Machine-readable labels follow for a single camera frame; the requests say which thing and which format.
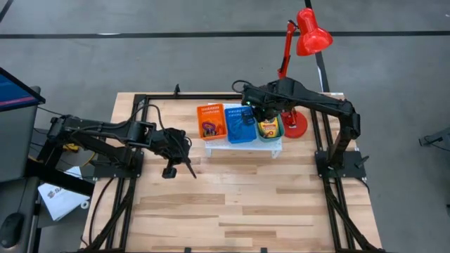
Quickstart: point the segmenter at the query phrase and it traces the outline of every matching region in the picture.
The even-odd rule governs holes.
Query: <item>plastic basket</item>
[[[224,116],[224,105],[214,104],[197,107],[198,134],[200,138],[208,141],[226,137],[226,122]],[[204,125],[214,126],[217,135],[205,136]]]
[[[225,109],[228,141],[232,144],[250,142],[256,139],[255,119],[250,107]]]
[[[255,129],[258,132],[258,138],[260,139],[260,141],[262,142],[271,142],[271,141],[277,141],[278,139],[280,139],[282,136],[284,136],[284,126],[283,126],[283,121],[281,121],[281,117],[280,115],[278,115],[276,117],[278,119],[278,129],[280,134],[278,135],[278,137],[274,137],[274,138],[264,138],[263,136],[261,136],[261,134],[259,134],[259,130],[258,130],[258,126],[255,124]]]

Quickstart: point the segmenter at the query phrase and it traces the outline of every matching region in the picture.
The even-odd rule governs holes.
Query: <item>green basket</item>
[[[260,139],[260,141],[262,141],[262,142],[277,141],[282,136],[284,136],[284,126],[283,126],[283,121],[281,121],[281,116],[280,115],[276,116],[276,119],[278,120],[278,128],[280,130],[280,135],[279,135],[279,137],[275,137],[275,138],[264,138],[264,137],[262,137],[261,134],[259,134],[258,124],[255,124],[256,132],[257,132],[257,135],[258,135],[258,138]]]

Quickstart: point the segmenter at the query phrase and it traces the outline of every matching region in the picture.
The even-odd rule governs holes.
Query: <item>blue basket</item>
[[[250,107],[225,109],[225,119],[230,143],[245,143],[256,139],[256,120]]]

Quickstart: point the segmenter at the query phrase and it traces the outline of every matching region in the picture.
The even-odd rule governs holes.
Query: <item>red desk lamp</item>
[[[278,78],[280,79],[286,77],[288,73],[290,44],[297,29],[300,29],[300,38],[296,46],[298,56],[318,53],[333,43],[331,35],[317,25],[316,16],[311,8],[304,8],[298,12],[297,23],[298,26],[292,20],[288,22],[283,62],[281,68],[278,69]],[[299,138],[307,130],[307,119],[295,109],[281,113],[281,119],[283,120],[285,136],[288,138]]]

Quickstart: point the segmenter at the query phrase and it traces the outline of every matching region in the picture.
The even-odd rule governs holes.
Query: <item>white paper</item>
[[[79,167],[72,167],[65,173],[82,180]],[[49,183],[42,184],[38,187],[38,190],[42,196],[42,200],[45,202],[45,205],[50,212],[51,218],[54,221],[59,221],[73,209],[81,205],[81,203],[90,198],[79,193],[73,193],[58,186],[53,186]]]

